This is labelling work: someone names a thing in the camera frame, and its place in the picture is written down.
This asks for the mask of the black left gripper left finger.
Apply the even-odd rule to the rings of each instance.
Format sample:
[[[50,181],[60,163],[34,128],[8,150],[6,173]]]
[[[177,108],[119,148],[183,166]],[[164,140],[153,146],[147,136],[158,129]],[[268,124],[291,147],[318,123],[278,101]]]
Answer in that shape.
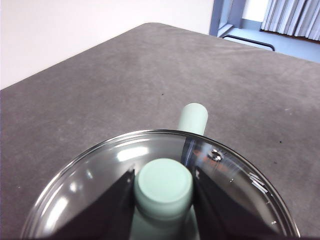
[[[133,214],[135,171],[126,171],[97,200],[52,235],[53,240],[128,240]]]

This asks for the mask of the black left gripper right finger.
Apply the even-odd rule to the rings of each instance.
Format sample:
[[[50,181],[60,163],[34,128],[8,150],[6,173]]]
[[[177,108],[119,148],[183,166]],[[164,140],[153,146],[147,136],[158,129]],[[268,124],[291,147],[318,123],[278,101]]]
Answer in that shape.
[[[193,171],[193,186],[193,207],[202,240],[283,239],[234,201],[199,167]]]

